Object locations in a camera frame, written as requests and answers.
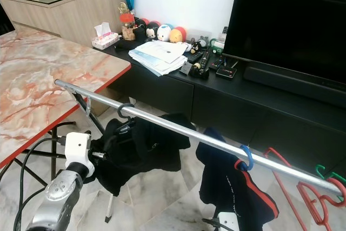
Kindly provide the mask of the navy t-shirt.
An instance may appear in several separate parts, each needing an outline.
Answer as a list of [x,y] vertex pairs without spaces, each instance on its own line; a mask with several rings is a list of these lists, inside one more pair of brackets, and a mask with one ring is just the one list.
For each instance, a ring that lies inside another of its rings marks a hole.
[[198,143],[196,155],[204,164],[198,195],[203,203],[215,206],[218,223],[228,227],[219,215],[229,213],[239,231],[262,231],[279,217],[274,199],[257,187],[239,157],[205,142]]

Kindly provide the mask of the white tissue packet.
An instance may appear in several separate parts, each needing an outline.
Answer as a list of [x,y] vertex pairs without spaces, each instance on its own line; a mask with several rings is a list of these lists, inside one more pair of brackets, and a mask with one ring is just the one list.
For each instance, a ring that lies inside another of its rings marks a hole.
[[99,25],[94,26],[97,36],[91,41],[91,45],[97,50],[104,50],[114,43],[119,41],[121,36],[111,31],[110,24],[108,22],[103,22]]

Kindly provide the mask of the red hanger with blue hook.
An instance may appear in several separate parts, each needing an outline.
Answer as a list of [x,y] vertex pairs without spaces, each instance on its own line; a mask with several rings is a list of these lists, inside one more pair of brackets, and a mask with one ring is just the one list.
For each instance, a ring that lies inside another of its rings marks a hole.
[[253,209],[259,217],[261,216],[264,223],[274,220],[279,216],[277,204],[269,194],[263,192],[256,186],[249,174],[249,171],[252,170],[254,165],[252,152],[249,147],[241,145],[240,149],[245,152],[247,162],[239,159],[235,162],[234,167],[241,173],[241,180],[244,186],[249,189],[250,208]]

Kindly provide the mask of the black white plush toy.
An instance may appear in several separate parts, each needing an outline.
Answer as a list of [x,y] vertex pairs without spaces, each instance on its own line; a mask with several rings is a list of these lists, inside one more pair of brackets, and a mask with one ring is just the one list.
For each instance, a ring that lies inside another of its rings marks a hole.
[[148,40],[154,40],[157,38],[158,28],[161,24],[158,21],[150,21],[146,26],[146,36]]

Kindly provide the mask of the light wooden cabinet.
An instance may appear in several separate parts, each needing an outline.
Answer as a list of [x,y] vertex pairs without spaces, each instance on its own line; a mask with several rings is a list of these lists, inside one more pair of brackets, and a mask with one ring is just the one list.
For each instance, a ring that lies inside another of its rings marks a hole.
[[42,30],[72,42],[91,45],[96,26],[109,23],[121,33],[119,4],[124,0],[0,0],[15,25]]

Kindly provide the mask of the black printed t-shirt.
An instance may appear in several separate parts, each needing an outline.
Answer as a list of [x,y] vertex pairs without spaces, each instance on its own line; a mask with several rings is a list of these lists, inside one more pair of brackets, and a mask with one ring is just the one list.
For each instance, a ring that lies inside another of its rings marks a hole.
[[85,182],[98,181],[118,196],[121,187],[136,174],[154,169],[180,171],[179,152],[189,147],[187,135],[143,118],[135,117],[130,122],[112,119],[102,137],[91,142],[91,151],[104,156],[90,155],[95,170]]

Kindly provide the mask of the black soundbar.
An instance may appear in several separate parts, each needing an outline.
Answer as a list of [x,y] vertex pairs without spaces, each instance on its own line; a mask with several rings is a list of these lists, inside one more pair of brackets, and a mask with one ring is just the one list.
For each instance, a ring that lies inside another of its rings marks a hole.
[[346,83],[260,62],[247,65],[244,79],[346,108]]

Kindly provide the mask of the white paper stack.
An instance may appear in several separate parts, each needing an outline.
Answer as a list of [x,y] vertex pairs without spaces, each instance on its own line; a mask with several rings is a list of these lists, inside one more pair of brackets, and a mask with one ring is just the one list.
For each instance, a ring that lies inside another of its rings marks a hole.
[[192,45],[185,42],[151,41],[129,50],[128,54],[133,60],[160,77],[183,67],[187,61],[184,53],[191,47]]

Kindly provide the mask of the red plastic hanger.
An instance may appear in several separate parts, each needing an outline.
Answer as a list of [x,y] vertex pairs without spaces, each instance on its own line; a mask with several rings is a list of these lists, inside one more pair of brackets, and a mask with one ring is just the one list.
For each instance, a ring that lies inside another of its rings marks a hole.
[[327,179],[331,184],[335,184],[337,189],[341,192],[336,198],[332,198],[329,195],[322,194],[318,189],[311,184],[299,181],[296,184],[296,189],[301,195],[301,203],[294,203],[291,198],[291,194],[287,190],[286,186],[282,182],[281,177],[277,172],[272,172],[278,185],[284,194],[287,203],[291,207],[292,215],[296,218],[297,223],[301,227],[302,231],[309,231],[308,225],[303,221],[301,214],[298,211],[299,206],[304,206],[310,213],[311,220],[317,226],[324,228],[324,231],[333,231],[330,224],[330,207],[346,209],[346,187],[336,179]]

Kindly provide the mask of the black plastic hanger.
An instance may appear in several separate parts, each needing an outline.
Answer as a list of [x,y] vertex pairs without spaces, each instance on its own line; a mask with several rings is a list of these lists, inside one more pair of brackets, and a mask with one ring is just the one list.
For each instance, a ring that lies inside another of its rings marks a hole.
[[135,116],[132,116],[131,113],[127,111],[127,108],[135,108],[135,105],[133,103],[122,103],[117,108],[118,116],[121,119],[125,119],[125,122],[119,126],[121,128],[131,127],[135,123]]

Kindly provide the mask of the black television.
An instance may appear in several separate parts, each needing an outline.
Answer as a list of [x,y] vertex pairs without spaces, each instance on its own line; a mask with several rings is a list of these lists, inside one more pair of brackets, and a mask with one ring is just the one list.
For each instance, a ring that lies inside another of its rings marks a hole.
[[234,0],[224,51],[346,83],[346,0]]

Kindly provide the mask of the dark glass display cabinet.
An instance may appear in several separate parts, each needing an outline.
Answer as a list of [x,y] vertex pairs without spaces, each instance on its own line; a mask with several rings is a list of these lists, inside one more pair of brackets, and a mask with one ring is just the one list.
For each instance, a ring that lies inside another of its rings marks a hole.
[[0,6],[0,35],[7,34],[11,31],[14,31],[15,27],[9,17],[7,16],[7,13],[5,13],[2,6]]

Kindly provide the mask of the silver metal clothes rack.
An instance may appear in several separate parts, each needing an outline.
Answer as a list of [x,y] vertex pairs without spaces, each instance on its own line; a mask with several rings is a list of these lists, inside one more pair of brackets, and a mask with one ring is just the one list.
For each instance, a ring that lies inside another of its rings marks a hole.
[[[55,84],[64,88],[66,91],[68,91],[71,94],[76,94],[77,102],[83,102],[84,98],[86,97],[89,100],[96,100],[97,102],[104,103],[108,105],[109,107],[113,107],[113,108],[118,108],[119,105],[121,105],[121,103],[116,102],[112,99],[106,98],[100,94],[96,94],[94,92],[88,91],[84,88],[73,85],[71,83],[67,83],[62,80],[55,80]],[[209,135],[200,134],[199,132],[195,130],[188,129],[179,124],[173,123],[169,120],[165,120],[151,113],[142,111],[138,108],[127,108],[127,111],[130,112],[132,116],[139,117],[141,119],[149,121],[163,128],[173,130],[174,132],[178,134],[185,135],[187,137],[196,139],[203,143],[207,143],[213,147],[216,147],[217,149],[227,152],[228,154],[237,155],[241,159],[247,159],[245,152],[242,149],[240,149],[240,147],[232,146],[231,144],[212,138]],[[331,193],[334,193],[336,195],[339,195],[341,193],[338,190],[338,188],[335,186],[335,184],[331,184],[327,181],[320,179],[319,177],[312,176],[311,174],[307,174],[299,170],[292,169],[286,164],[275,162],[271,159],[267,159],[266,157],[263,157],[262,155],[252,154],[252,159],[254,160],[254,164],[262,165],[263,167],[269,168],[272,171],[287,174],[289,176],[295,177],[296,179],[299,179],[299,181],[306,182],[307,184],[311,184],[314,187],[320,187],[324,190],[329,190]]]

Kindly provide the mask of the small black digital device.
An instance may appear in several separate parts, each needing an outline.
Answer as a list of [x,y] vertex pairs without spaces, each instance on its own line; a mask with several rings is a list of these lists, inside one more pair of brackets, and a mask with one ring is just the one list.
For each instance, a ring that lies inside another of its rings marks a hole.
[[237,68],[233,68],[231,66],[226,66],[226,65],[222,65],[219,66],[216,70],[216,75],[218,77],[222,77],[222,78],[228,78],[229,80],[231,78],[234,78],[237,72]]

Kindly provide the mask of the green plastic hanger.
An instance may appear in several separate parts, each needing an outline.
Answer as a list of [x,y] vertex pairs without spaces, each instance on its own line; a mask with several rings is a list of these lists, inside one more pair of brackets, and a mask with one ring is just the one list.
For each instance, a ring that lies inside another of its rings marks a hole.
[[326,172],[326,167],[321,164],[317,164],[315,166],[315,172],[318,175],[318,177],[321,177],[321,179],[327,180],[327,179],[336,179],[337,181],[340,181],[341,184],[343,184],[346,187],[346,179],[343,176],[340,176],[336,172]]

